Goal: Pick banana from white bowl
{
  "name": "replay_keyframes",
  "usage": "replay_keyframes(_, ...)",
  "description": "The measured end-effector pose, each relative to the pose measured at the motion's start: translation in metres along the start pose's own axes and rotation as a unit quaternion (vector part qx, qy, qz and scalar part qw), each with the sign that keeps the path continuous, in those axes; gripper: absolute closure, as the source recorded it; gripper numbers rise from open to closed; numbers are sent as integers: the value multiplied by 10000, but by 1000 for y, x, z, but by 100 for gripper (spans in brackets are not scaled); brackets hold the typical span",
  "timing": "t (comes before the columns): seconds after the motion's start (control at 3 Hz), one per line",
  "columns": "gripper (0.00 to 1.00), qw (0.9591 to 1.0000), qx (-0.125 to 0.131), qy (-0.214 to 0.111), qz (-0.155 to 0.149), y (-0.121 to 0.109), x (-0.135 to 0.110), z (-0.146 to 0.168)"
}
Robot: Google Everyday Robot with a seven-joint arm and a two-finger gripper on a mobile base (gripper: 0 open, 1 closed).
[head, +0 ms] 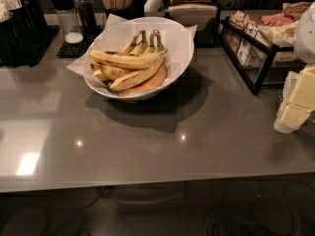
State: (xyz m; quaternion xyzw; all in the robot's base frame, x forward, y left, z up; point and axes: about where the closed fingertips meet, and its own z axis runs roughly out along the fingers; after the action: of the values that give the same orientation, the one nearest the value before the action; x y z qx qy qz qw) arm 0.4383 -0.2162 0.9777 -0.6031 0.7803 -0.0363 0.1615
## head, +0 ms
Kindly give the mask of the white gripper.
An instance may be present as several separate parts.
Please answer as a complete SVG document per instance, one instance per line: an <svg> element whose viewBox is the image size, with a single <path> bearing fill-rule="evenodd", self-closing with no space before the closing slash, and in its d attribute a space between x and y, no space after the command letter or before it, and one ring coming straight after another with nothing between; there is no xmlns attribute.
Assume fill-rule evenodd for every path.
<svg viewBox="0 0 315 236"><path fill-rule="evenodd" d="M315 2L302 14L294 34L294 54L305 63L315 63ZM300 73L290 71L283 86L274 129L289 134L315 111L315 67Z"/></svg>

